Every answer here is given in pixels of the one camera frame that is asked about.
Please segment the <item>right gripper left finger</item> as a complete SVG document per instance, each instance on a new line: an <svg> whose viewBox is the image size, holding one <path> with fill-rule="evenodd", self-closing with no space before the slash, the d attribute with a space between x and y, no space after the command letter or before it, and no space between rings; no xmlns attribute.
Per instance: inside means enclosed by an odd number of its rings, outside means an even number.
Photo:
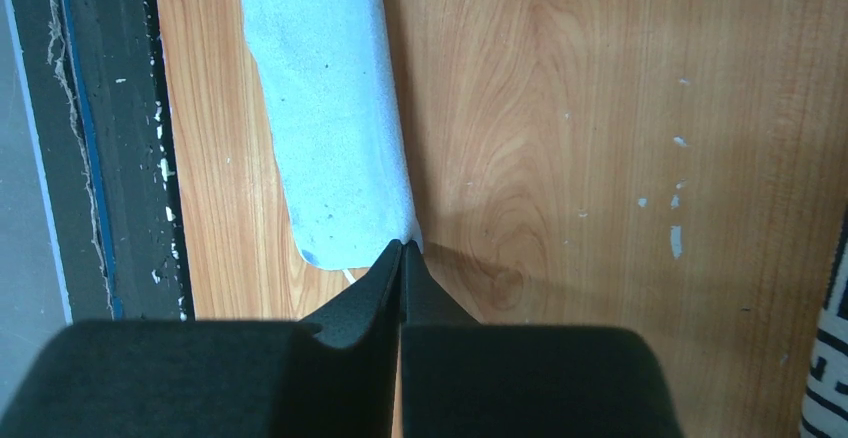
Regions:
<svg viewBox="0 0 848 438"><path fill-rule="evenodd" d="M88 321L39 353L5 437L387 437L403 247L299 321Z"/></svg>

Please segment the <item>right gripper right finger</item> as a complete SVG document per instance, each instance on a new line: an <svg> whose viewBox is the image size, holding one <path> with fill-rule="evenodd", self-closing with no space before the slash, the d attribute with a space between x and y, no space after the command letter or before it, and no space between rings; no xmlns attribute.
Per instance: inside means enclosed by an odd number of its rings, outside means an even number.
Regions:
<svg viewBox="0 0 848 438"><path fill-rule="evenodd" d="M661 366L637 333L485 325L432 277L400 266L402 430L407 437L679 437Z"/></svg>

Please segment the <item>blue cleaning cloth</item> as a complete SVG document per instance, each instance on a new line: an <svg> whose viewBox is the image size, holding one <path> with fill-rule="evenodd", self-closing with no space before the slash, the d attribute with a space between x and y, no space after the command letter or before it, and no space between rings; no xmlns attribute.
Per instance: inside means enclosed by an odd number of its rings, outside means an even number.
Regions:
<svg viewBox="0 0 848 438"><path fill-rule="evenodd" d="M421 237L383 0L241 0L292 237L314 267Z"/></svg>

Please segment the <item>striped printed glasses pouch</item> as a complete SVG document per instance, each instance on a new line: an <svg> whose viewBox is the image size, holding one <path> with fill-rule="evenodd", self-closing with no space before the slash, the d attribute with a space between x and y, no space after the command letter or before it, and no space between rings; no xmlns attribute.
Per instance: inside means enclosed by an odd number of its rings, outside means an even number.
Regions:
<svg viewBox="0 0 848 438"><path fill-rule="evenodd" d="M805 393L801 437L847 435L847 224L843 223L819 315Z"/></svg>

